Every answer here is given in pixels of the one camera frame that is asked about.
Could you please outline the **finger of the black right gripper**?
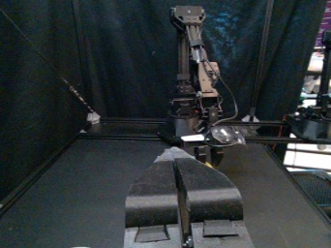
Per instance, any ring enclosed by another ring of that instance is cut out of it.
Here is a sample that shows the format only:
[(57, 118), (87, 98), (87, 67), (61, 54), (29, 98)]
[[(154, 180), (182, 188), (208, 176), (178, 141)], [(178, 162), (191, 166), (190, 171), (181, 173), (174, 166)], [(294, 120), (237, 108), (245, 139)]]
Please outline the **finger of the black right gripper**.
[(225, 158), (225, 150), (221, 147), (213, 147), (212, 148), (212, 165), (214, 168), (217, 168)]
[(205, 146), (197, 146), (194, 148), (194, 156), (201, 163), (205, 163), (208, 161), (208, 153)]

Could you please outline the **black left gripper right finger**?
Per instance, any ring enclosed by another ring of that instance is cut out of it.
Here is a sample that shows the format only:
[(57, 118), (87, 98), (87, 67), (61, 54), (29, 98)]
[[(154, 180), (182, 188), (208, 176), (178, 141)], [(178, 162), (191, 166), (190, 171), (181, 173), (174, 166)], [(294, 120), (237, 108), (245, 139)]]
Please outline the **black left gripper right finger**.
[(205, 237), (240, 236), (234, 223), (244, 220), (242, 197), (226, 175), (191, 158), (177, 159), (174, 171), (185, 237), (194, 236), (197, 223)]

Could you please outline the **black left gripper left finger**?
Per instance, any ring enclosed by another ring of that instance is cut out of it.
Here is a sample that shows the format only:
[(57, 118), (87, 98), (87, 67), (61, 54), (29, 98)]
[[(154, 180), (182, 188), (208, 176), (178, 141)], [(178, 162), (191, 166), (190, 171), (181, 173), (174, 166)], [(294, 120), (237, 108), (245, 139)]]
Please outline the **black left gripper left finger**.
[(166, 149), (131, 185), (126, 199), (126, 242), (181, 242), (175, 151)]

